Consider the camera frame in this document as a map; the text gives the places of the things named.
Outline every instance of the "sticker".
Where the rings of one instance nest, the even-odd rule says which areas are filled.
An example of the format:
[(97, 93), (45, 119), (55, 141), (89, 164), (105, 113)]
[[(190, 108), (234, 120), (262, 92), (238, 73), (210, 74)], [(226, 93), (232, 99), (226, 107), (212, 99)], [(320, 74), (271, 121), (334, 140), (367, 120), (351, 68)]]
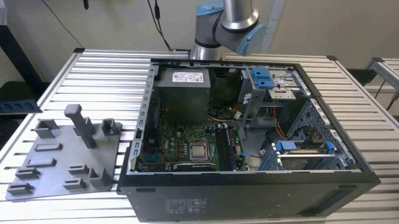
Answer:
[(165, 199), (165, 208), (168, 214), (204, 213), (207, 207), (207, 198), (190, 199)]
[(172, 82), (175, 83), (203, 83), (202, 72), (174, 72)]
[(262, 155), (266, 155), (266, 150), (262, 149), (259, 153), (260, 153)]
[(240, 112), (240, 111), (238, 111), (238, 112), (236, 112), (236, 114), (235, 114), (235, 119), (239, 119), (239, 118), (240, 118), (240, 116), (242, 116), (242, 112)]
[(275, 78), (274, 81), (275, 81), (275, 84), (284, 84), (284, 80), (282, 80), (279, 78)]

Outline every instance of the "3d printed tray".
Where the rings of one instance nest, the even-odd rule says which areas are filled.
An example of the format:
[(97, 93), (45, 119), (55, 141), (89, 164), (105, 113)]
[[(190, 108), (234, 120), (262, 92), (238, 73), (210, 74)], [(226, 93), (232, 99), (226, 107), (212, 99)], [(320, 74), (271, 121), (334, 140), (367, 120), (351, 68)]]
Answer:
[(7, 200), (19, 200), (107, 191), (112, 187), (121, 124), (101, 124), (83, 118), (80, 105), (68, 105), (64, 114), (75, 126), (41, 120), (39, 135), (17, 169)]

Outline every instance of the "metal rail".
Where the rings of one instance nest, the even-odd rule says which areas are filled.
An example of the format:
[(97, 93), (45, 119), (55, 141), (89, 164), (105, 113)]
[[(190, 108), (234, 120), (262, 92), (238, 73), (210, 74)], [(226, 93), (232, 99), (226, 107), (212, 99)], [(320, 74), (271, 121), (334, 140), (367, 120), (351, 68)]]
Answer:
[[(131, 204), (115, 193), (120, 168), (113, 176), (112, 191), (39, 198), (25, 203), (5, 202), (5, 190), (23, 164), (32, 141), (31, 131), (39, 119), (72, 124), (63, 111), (79, 103), (83, 115), (100, 122), (115, 118), (123, 123), (116, 165), (123, 164), (127, 141), (133, 139), (141, 89), (151, 58), (188, 58), (180, 52), (89, 50), (73, 54), (39, 101), (43, 114), (28, 115), (0, 151), (0, 221), (27, 223), (117, 222), (137, 223)], [(324, 56), (227, 54), (228, 61), (300, 63), (351, 140), (370, 162), (382, 184), (326, 219), (239, 220), (220, 223), (399, 223), (399, 125), (338, 61)]]

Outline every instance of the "green motherboard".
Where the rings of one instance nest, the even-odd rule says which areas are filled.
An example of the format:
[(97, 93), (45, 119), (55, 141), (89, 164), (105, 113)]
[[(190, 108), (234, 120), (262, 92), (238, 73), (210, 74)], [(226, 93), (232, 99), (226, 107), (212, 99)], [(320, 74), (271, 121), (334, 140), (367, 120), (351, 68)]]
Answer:
[[(169, 171), (179, 163), (212, 163), (219, 171), (219, 154), (216, 147), (215, 127), (171, 126), (163, 124), (160, 129), (159, 150), (144, 154), (144, 172)], [(231, 146), (240, 150), (238, 128), (228, 130)]]

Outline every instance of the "power supply label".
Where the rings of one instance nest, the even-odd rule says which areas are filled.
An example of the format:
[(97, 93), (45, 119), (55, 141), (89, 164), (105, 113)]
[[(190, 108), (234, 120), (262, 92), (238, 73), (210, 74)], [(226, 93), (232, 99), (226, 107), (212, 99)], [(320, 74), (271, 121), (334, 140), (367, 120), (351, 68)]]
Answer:
[(202, 72), (174, 72), (172, 82), (175, 83), (203, 83)]

